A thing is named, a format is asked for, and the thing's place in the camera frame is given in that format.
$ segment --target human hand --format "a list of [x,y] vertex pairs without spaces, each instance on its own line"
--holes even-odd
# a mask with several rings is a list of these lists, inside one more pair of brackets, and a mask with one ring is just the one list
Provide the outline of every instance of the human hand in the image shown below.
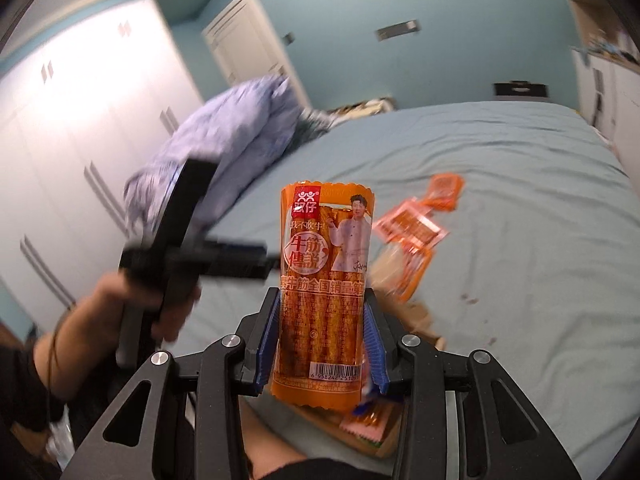
[[[158,341],[175,341],[194,303],[200,299],[200,293],[200,287],[196,286],[183,303],[163,308],[151,327],[151,337]],[[95,343],[113,350],[118,345],[125,303],[145,310],[158,310],[162,305],[162,293],[134,282],[122,270],[110,272],[101,277],[90,296],[79,301],[76,316],[82,317],[88,336]]]

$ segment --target blue gripper pad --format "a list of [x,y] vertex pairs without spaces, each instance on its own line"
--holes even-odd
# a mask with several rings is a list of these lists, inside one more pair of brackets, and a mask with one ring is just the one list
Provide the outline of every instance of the blue gripper pad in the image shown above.
[[364,304],[364,348],[367,351],[367,359],[371,370],[371,378],[378,386],[381,394],[386,394],[389,388],[389,374],[386,371],[386,353],[380,338],[380,332],[373,319],[373,313],[368,303]]
[[280,331],[280,295],[271,309],[264,335],[260,341],[255,365],[255,384],[262,389],[269,382],[273,360],[275,359],[276,348],[278,346],[278,332]]

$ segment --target white chef coat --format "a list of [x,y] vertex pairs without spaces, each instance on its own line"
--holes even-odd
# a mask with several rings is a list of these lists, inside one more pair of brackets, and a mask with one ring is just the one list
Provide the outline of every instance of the white chef coat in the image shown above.
[[365,272],[369,256],[369,239],[371,224],[365,218],[359,220],[345,219],[338,227],[329,224],[329,238],[335,246],[340,246],[340,253],[331,270],[343,272]]

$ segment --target light blue bed sheet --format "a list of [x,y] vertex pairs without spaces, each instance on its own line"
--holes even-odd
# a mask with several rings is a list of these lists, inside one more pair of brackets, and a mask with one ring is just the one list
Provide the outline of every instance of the light blue bed sheet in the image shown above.
[[[375,192],[378,216],[421,196],[441,172],[463,175],[466,187],[456,211],[437,215],[450,234],[418,297],[447,351],[488,349],[582,477],[596,478],[640,415],[640,202],[614,155],[573,110],[484,102],[349,122],[281,161],[211,235],[265,241],[277,251],[286,184],[364,184]],[[371,259],[380,247],[372,240]],[[233,332],[276,284],[276,276],[264,286],[207,282],[174,351],[199,351]],[[389,460],[367,460],[319,431],[307,433],[273,399],[260,403],[275,429],[310,455],[390,471]],[[456,442],[452,431],[449,443]],[[450,478],[456,455],[450,450]]]

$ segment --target folded comforter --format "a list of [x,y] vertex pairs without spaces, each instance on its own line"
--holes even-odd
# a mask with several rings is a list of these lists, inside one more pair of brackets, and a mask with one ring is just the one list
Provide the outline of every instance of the folded comforter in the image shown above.
[[193,216],[195,228],[212,226],[282,155],[299,116],[295,94],[282,76],[246,81],[209,100],[127,181],[125,203],[132,230],[155,230],[165,197],[190,157],[218,163]]

